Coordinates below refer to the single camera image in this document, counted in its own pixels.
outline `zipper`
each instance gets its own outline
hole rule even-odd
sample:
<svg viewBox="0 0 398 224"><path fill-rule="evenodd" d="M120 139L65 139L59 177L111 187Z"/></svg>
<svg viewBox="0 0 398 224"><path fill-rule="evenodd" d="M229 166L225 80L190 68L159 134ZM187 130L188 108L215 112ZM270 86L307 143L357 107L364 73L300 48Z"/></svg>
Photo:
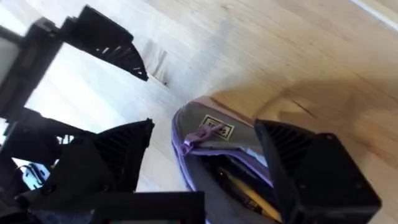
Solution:
<svg viewBox="0 0 398 224"><path fill-rule="evenodd" d="M173 117L172 120L172 144L173 148L178 155L178 160L180 162L180 167L185 177L185 180L191 186L192 189L195 189L195 185L192 182L192 179L189 176L189 171L185 164L185 160L183 157L186 154L193 154L198 156L216 156L216 155L229 155L237 158L239 161L243 162L246 166L248 166L253 172L255 172L259 177L261 177L265 182L267 182L271 187L273 186L271 182L271 178L269 175L269 171L266 167L264 167L260 162L257 161L256 158L251 158L249 154L246 154L243 151L237 150L217 150L217 149L208 149L208 148L200 148L195 147L194 144L184 144L184 141L180 139L177 135L178 129L178 118L181 114L182 110L178 110Z"/></svg>

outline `wooden floor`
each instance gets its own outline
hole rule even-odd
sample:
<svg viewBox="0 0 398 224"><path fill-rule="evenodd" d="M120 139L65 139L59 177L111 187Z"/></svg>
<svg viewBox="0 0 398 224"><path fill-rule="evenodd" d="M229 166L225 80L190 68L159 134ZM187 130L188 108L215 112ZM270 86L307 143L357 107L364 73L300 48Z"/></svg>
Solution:
<svg viewBox="0 0 398 224"><path fill-rule="evenodd" d="M156 124L139 190L182 190L173 114L211 95L251 118L337 134L398 223L398 32L350 0L1 0L26 27L89 4L127 28L145 83L64 46L28 106L92 131Z"/></svg>

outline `zipper pull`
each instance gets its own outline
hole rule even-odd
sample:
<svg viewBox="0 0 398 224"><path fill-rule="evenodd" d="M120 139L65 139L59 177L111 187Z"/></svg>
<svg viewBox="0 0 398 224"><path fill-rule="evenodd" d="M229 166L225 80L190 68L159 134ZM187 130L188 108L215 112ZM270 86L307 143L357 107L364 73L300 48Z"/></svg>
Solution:
<svg viewBox="0 0 398 224"><path fill-rule="evenodd" d="M225 127L223 123L214 126L203 124L194 133L187 134L182 144L183 155L187 155L195 144L207 140L213 133L223 129L223 127Z"/></svg>

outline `bag label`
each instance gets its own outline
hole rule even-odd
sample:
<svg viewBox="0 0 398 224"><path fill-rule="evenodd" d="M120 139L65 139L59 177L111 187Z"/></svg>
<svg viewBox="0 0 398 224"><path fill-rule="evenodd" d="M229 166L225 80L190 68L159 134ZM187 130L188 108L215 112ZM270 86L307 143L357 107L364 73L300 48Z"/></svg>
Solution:
<svg viewBox="0 0 398 224"><path fill-rule="evenodd" d="M217 124L221 124L221 123L225 124L225 126L222 129L220 129L219 131L215 132L214 134L224 140L229 141L229 138L231 137L232 132L234 131L234 128L235 128L234 126L227 124L227 123L223 122L222 120L214 118L208 114L205 116L205 119L203 119L203 121L201 122L201 125L207 124L210 127L213 127L213 126L216 126Z"/></svg>

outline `purple bag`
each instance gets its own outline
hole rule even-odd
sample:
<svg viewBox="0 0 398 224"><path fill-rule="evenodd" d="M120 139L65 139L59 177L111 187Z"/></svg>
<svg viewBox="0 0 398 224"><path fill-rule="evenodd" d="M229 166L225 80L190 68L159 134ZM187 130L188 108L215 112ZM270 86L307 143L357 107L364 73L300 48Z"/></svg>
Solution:
<svg viewBox="0 0 398 224"><path fill-rule="evenodd" d="M200 156L231 156L272 186L253 126L211 98L191 101L172 121L172 144L189 190L205 192L210 223L273 223L231 198L204 168Z"/></svg>

